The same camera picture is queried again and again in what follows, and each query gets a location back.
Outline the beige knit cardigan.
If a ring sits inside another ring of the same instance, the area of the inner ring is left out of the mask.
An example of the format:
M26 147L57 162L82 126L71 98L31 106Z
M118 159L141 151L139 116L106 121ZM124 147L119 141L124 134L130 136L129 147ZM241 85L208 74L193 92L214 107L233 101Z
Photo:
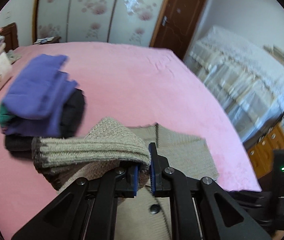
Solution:
M119 200L115 238L171 239L169 200L151 193L150 143L155 143L158 154L187 177L219 176L204 139L160 124L125 127L117 120L104 118L83 138L34 138L31 149L36 170L58 192L77 178L99 178L121 161L138 165L138 194L133 199Z

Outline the orange wooden cabinet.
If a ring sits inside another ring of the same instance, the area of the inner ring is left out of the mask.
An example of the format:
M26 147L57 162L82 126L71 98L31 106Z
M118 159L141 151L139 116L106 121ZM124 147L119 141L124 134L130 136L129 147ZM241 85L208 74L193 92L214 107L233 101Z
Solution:
M274 150L284 150L284 131L280 124L271 128L258 143L247 150L256 178L265 191L271 188Z

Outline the black folded garment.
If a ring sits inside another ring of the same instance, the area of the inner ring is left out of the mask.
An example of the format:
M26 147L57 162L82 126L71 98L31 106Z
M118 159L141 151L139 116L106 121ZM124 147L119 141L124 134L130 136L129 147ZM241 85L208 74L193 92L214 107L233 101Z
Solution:
M70 138L75 136L85 111L85 96L82 90L75 89L62 108L59 118L59 136L56 138ZM32 140L34 136L10 134L4 137L6 150L19 159L32 159Z

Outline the purple folded garment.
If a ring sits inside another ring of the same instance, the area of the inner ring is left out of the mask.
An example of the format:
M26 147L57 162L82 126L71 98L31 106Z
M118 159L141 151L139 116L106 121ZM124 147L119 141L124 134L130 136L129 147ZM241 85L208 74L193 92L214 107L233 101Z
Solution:
M59 136L62 108L77 87L61 71L67 60L66 55L41 54L21 70L1 102L16 116L5 135Z

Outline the green folded garment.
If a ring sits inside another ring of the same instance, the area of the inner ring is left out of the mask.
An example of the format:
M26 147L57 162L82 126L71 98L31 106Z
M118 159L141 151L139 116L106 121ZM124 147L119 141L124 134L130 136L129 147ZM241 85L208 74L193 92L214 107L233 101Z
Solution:
M16 119L16 116L7 110L6 106L0 104L0 128L3 134L6 133L9 125L11 125Z

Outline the pink bed sheet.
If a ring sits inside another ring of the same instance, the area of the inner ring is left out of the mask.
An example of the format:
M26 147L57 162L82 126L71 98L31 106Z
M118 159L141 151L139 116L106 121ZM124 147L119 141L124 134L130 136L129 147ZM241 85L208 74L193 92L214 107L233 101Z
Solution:
M102 118L123 125L154 123L206 140L227 191L260 190L242 142L227 114L203 83L167 49L102 42L71 42L19 47L13 75L40 54L67 55L64 71L86 97L78 136ZM0 90L0 102L8 90ZM0 230L5 239L56 197L56 192L29 161L13 158L0 131Z

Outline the brown wooden door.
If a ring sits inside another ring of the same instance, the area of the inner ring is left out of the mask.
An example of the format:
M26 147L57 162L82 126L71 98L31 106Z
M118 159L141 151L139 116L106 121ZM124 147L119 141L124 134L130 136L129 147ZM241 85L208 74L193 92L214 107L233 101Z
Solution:
M184 59L207 0L164 0L150 46Z

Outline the dark wooden headboard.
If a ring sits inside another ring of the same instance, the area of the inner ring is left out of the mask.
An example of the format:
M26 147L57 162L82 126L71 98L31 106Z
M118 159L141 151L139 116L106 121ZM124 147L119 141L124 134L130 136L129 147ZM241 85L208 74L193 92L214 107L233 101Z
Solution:
M0 35L4 36L4 42L6 44L4 50L6 53L19 47L17 25L15 22L3 27Z

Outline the floral sliding wardrobe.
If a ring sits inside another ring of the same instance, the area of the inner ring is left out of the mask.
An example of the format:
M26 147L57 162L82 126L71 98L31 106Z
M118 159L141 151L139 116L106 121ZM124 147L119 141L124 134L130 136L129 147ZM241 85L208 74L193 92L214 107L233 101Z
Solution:
M37 38L148 47L163 0L37 0Z

